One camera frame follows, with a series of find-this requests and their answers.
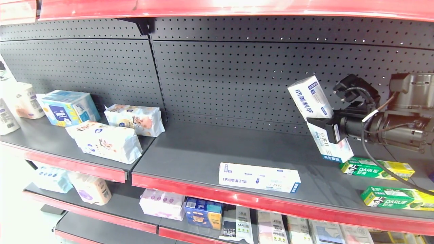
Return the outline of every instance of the store shelf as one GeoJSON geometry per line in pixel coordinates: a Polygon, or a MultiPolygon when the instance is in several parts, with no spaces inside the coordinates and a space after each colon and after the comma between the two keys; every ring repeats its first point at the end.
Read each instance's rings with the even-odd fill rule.
{"type": "MultiPolygon", "coordinates": [[[[359,141],[351,144],[365,157],[359,141]]],[[[382,146],[368,148],[378,159],[393,160],[382,146]]],[[[321,159],[309,136],[170,122],[134,168],[132,183],[308,219],[434,234],[432,212],[366,207],[360,194],[369,185],[404,185],[343,174],[335,162],[321,159]],[[296,169],[301,185],[295,194],[219,185],[220,162],[296,169]]]]}
{"type": "Polygon", "coordinates": [[[75,189],[63,194],[39,189],[32,183],[24,189],[24,193],[34,200],[75,214],[157,233],[157,225],[161,218],[145,215],[139,205],[139,197],[143,189],[114,182],[107,182],[107,184],[112,192],[112,198],[104,206],[83,202],[75,189]]]}
{"type": "Polygon", "coordinates": [[[181,241],[171,240],[71,212],[66,213],[59,223],[57,223],[55,235],[81,244],[185,244],[181,241]]]}
{"type": "MultiPolygon", "coordinates": [[[[100,122],[107,124],[105,116],[100,122]]],[[[64,127],[51,125],[46,117],[21,119],[19,124],[21,129],[1,136],[0,141],[8,146],[10,154],[31,161],[122,183],[137,163],[128,165],[83,153],[64,127]]],[[[143,151],[153,140],[153,137],[139,136],[143,151]]]]}
{"type": "Polygon", "coordinates": [[[0,0],[0,25],[36,21],[36,0],[0,0]]]}
{"type": "MultiPolygon", "coordinates": [[[[256,221],[256,210],[250,210],[252,221],[252,234],[253,242],[258,243],[258,226],[256,221]]],[[[227,241],[218,239],[220,235],[219,230],[204,228],[196,225],[188,224],[187,218],[184,217],[183,221],[176,221],[171,219],[162,218],[158,227],[158,235],[182,240],[193,244],[247,244],[245,240],[241,241],[227,241]]]]}
{"type": "Polygon", "coordinates": [[[420,0],[44,0],[40,20],[152,16],[332,15],[433,21],[434,3],[420,0]]]}

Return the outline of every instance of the cable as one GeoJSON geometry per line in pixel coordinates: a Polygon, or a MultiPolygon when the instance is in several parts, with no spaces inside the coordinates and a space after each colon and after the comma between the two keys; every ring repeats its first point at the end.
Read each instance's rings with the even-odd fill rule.
{"type": "MultiPolygon", "coordinates": [[[[368,121],[366,122],[366,123],[362,123],[362,126],[363,126],[363,130],[366,130],[366,128],[368,127],[368,125],[369,125],[369,122],[371,121],[371,119],[372,118],[369,118],[368,119],[368,121]]],[[[415,184],[412,184],[412,183],[410,183],[410,182],[408,182],[408,181],[406,181],[406,180],[404,180],[403,178],[401,178],[401,177],[399,177],[399,176],[397,176],[395,173],[393,173],[392,171],[390,171],[388,168],[386,168],[385,166],[383,166],[382,164],[380,164],[370,153],[369,153],[369,151],[368,151],[368,149],[366,148],[366,144],[365,144],[365,133],[364,132],[362,132],[362,146],[363,146],[363,149],[364,149],[364,151],[366,152],[366,154],[368,155],[368,157],[378,166],[378,167],[380,167],[382,170],[384,170],[386,173],[388,173],[389,175],[391,175],[393,178],[395,178],[395,179],[397,179],[398,181],[400,181],[400,182],[402,182],[402,183],[404,183],[405,185],[407,185],[407,186],[409,186],[409,187],[411,187],[411,188],[413,188],[413,189],[415,189],[415,190],[418,190],[418,191],[420,191],[420,192],[423,192],[423,193],[425,193],[425,194],[428,194],[428,195],[431,195],[431,196],[434,196],[434,192],[432,192],[432,191],[429,191],[429,190],[427,190],[427,189],[425,189],[425,188],[422,188],[422,187],[419,187],[419,186],[417,186],[417,185],[415,185],[415,184]]]]}

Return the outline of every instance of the facial tissue package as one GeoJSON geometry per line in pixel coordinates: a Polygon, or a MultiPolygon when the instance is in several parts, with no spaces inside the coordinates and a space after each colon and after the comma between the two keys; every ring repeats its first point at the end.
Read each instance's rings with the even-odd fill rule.
{"type": "Polygon", "coordinates": [[[139,205],[144,214],[182,221],[185,215],[184,196],[176,193],[145,189],[139,205]]]}
{"type": "MultiPolygon", "coordinates": [[[[292,84],[288,87],[288,91],[306,122],[306,118],[330,119],[333,117],[332,107],[315,76],[292,84]]],[[[333,144],[329,142],[325,129],[308,122],[307,127],[324,159],[344,163],[354,155],[347,138],[338,144],[333,144]]],[[[337,125],[334,130],[335,136],[339,140],[337,125]]]]}
{"type": "Polygon", "coordinates": [[[258,210],[259,244],[288,244],[282,215],[258,210]]]}
{"type": "Polygon", "coordinates": [[[40,189],[60,193],[67,193],[72,189],[68,172],[64,169],[42,166],[35,173],[33,183],[40,189]]]}
{"type": "Polygon", "coordinates": [[[309,220],[309,225],[315,244],[346,244],[338,224],[309,220]]]}
{"type": "Polygon", "coordinates": [[[89,93],[56,90],[40,101],[52,125],[68,127],[101,119],[89,93]]]}
{"type": "Polygon", "coordinates": [[[36,92],[32,84],[16,82],[11,84],[9,92],[15,105],[15,111],[19,117],[28,119],[39,119],[45,116],[39,102],[36,99],[36,92]]]}
{"type": "Polygon", "coordinates": [[[309,222],[305,218],[287,216],[290,243],[313,244],[309,232],[309,222]]]}
{"type": "Polygon", "coordinates": [[[112,198],[104,179],[75,172],[68,176],[83,202],[102,206],[112,198]]]}
{"type": "Polygon", "coordinates": [[[93,121],[67,127],[66,131],[84,153],[132,164],[143,149],[134,129],[93,121]]]}
{"type": "Polygon", "coordinates": [[[367,228],[341,225],[346,244],[374,244],[367,228]]]}
{"type": "Polygon", "coordinates": [[[115,104],[104,114],[109,125],[133,128],[137,135],[157,137],[165,131],[159,108],[115,104]]]}

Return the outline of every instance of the toothpaste box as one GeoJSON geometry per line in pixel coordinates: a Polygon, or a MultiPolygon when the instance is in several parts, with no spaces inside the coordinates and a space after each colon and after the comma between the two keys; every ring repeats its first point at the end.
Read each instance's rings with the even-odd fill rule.
{"type": "MultiPolygon", "coordinates": [[[[414,169],[407,163],[383,160],[377,161],[406,181],[414,174],[414,169]]],[[[342,172],[347,175],[358,175],[394,181],[397,180],[394,177],[390,176],[387,172],[382,170],[370,159],[352,157],[347,162],[340,164],[340,168],[342,172]]]]}
{"type": "Polygon", "coordinates": [[[295,193],[300,183],[297,170],[220,163],[220,185],[295,193]]]}
{"type": "Polygon", "coordinates": [[[315,244],[346,244],[338,224],[309,220],[309,226],[315,244]]]}
{"type": "Polygon", "coordinates": [[[374,244],[367,228],[341,225],[346,244],[374,244]]]}
{"type": "Polygon", "coordinates": [[[101,119],[89,93],[56,90],[40,101],[52,125],[68,127],[101,119]]]}
{"type": "MultiPolygon", "coordinates": [[[[288,91],[305,121],[307,121],[306,118],[330,119],[333,117],[332,107],[315,76],[292,84],[288,87],[288,91]]],[[[306,123],[324,159],[343,163],[354,156],[347,138],[341,140],[338,144],[330,143],[325,129],[306,123]]],[[[338,126],[335,125],[334,129],[339,140],[338,126]]]]}
{"type": "Polygon", "coordinates": [[[369,186],[362,199],[374,208],[434,211],[434,196],[414,189],[369,186]]]}

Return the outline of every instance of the wrapped tissue bundle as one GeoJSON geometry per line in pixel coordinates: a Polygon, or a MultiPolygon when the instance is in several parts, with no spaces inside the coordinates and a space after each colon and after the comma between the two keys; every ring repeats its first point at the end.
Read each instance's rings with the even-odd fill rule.
{"type": "Polygon", "coordinates": [[[86,121],[66,128],[84,153],[132,164],[143,149],[135,131],[131,128],[109,126],[86,121]]]}

